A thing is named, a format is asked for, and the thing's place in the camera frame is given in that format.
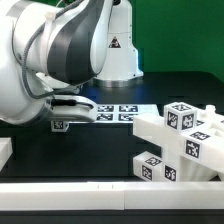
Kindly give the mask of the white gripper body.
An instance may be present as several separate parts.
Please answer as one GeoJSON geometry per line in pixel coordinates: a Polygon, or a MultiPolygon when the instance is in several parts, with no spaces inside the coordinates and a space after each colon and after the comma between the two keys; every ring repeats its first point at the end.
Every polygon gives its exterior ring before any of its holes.
{"type": "Polygon", "coordinates": [[[83,96],[56,95],[51,101],[50,119],[53,121],[94,122],[97,104],[83,96]]]}

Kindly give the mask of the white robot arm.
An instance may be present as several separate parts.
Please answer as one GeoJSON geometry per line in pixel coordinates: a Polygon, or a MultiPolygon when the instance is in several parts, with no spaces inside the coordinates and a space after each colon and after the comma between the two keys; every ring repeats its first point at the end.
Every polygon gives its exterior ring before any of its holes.
{"type": "Polygon", "coordinates": [[[0,0],[0,120],[87,121],[97,105],[75,90],[121,87],[143,76],[128,0],[74,0],[59,8],[0,0]]]}

